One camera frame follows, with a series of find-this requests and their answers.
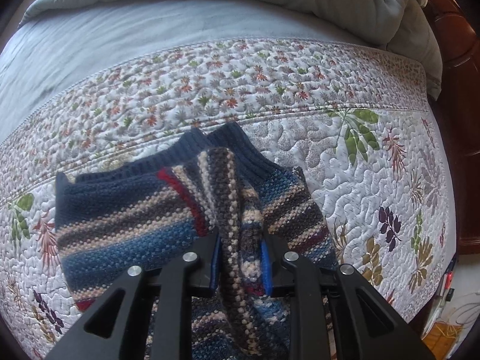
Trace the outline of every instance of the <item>metal bolt head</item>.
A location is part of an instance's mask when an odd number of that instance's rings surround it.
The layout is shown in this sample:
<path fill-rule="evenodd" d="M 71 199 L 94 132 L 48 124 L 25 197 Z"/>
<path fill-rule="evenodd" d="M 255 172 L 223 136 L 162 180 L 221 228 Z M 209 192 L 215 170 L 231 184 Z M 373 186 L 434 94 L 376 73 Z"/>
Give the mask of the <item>metal bolt head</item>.
<path fill-rule="evenodd" d="M 350 264 L 342 264 L 340 265 L 340 272 L 344 275 L 351 275 L 355 272 L 355 268 Z"/>
<path fill-rule="evenodd" d="M 138 265 L 132 265 L 130 268 L 128 268 L 127 273 L 130 276 L 138 276 L 142 273 L 142 267 Z"/>
<path fill-rule="evenodd" d="M 299 259 L 298 253 L 295 253 L 294 251 L 288 251 L 286 252 L 283 257 L 287 261 L 297 261 Z"/>
<path fill-rule="evenodd" d="M 190 263 L 195 261 L 198 258 L 197 254 L 194 251 L 188 251 L 183 255 L 183 261 Z"/>

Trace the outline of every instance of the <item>wooden headboard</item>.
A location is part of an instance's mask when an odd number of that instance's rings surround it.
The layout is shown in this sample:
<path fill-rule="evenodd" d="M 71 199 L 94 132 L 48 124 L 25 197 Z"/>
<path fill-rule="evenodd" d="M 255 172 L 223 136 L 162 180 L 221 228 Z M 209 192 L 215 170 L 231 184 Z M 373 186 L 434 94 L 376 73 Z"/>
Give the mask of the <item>wooden headboard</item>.
<path fill-rule="evenodd" d="M 457 251 L 480 253 L 480 40 L 455 0 L 424 9 L 443 59 L 442 93 L 430 105 L 452 174 Z"/>

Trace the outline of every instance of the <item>quilted bedspread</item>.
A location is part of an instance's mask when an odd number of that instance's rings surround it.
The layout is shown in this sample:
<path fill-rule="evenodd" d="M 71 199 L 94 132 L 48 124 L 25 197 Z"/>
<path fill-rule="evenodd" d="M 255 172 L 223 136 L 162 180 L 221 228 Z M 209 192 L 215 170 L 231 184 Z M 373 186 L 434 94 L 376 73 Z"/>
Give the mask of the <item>quilted bedspread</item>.
<path fill-rule="evenodd" d="M 58 259 L 58 171 L 73 181 L 165 149 L 191 126 L 236 120 L 266 157 L 304 169 L 339 261 L 411 320 L 455 244 L 425 88 L 418 62 L 298 39 L 177 47 L 78 82 L 0 146 L 0 312 L 33 359 L 80 316 Z"/>

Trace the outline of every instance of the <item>striped sweater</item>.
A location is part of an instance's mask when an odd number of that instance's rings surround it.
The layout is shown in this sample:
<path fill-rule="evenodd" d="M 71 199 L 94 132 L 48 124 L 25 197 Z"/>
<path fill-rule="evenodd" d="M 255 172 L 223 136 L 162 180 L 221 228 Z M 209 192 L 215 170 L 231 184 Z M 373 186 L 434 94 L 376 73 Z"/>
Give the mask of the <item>striped sweater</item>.
<path fill-rule="evenodd" d="M 194 359 L 287 358 L 287 303 L 263 286 L 263 227 L 319 266 L 336 264 L 301 169 L 265 159 L 237 124 L 208 136 L 194 129 L 166 151 L 75 183 L 58 174 L 56 224 L 80 310 L 129 266 L 162 267 L 217 227 L 219 291 L 193 301 Z"/>

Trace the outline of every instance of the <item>red stripe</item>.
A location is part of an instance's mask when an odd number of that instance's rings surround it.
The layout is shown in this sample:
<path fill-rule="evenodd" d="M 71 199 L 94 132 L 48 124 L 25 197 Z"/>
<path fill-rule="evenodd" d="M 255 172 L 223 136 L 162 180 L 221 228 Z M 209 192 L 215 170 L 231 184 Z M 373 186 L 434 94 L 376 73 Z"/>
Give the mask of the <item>red stripe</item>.
<path fill-rule="evenodd" d="M 307 250 L 311 249 L 312 247 L 317 246 L 321 244 L 323 241 L 325 241 L 326 236 L 327 234 L 324 232 L 312 235 L 310 238 L 307 238 L 305 242 L 302 242 L 301 244 L 292 248 L 292 250 L 297 253 L 304 253 Z"/>
<path fill-rule="evenodd" d="M 256 296 L 263 296 L 265 295 L 265 288 L 263 288 L 263 284 L 257 283 L 252 285 L 245 286 L 245 292 L 247 294 L 253 294 Z"/>
<path fill-rule="evenodd" d="M 93 302 L 95 302 L 95 299 L 79 300 L 78 302 L 75 302 L 75 305 L 77 306 L 78 310 L 84 312 L 92 305 Z"/>
<path fill-rule="evenodd" d="M 191 198 L 189 191 L 183 186 L 183 184 L 180 183 L 175 176 L 167 173 L 165 168 L 157 173 L 157 178 L 166 181 L 174 190 L 176 190 L 180 198 L 186 202 L 195 221 L 195 230 L 197 231 L 198 236 L 204 237 L 207 235 L 205 218 L 203 217 L 201 210 L 198 208 L 196 201 Z"/>

